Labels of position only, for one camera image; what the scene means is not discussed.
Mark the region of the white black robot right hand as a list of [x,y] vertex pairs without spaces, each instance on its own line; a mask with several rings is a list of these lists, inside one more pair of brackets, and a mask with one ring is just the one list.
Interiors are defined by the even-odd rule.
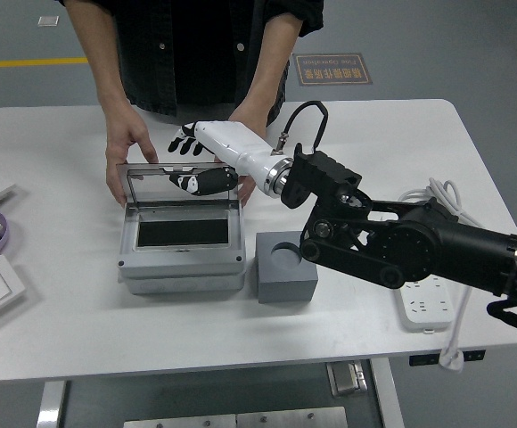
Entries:
[[197,121],[183,125],[168,150],[182,155],[205,148],[233,167],[240,176],[251,177],[257,187],[273,198],[282,194],[292,158],[237,121]]

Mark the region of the person's right hand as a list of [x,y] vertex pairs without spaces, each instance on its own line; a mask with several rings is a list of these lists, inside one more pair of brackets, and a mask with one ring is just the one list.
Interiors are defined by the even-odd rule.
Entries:
[[120,206],[124,206],[127,197],[119,179],[117,166],[127,163],[130,147],[137,144],[148,163],[158,163],[159,159],[148,127],[130,104],[112,106],[104,113],[104,116],[107,132],[106,185],[116,202]]

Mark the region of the person's left hand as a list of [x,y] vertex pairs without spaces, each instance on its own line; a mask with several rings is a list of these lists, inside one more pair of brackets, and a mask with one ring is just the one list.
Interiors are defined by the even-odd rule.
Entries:
[[[262,111],[259,107],[255,107],[252,103],[245,101],[234,110],[228,120],[242,123],[257,136],[265,139],[267,134],[267,115],[268,111]],[[256,183],[251,177],[239,176],[238,185],[238,199],[244,207],[255,190]]]

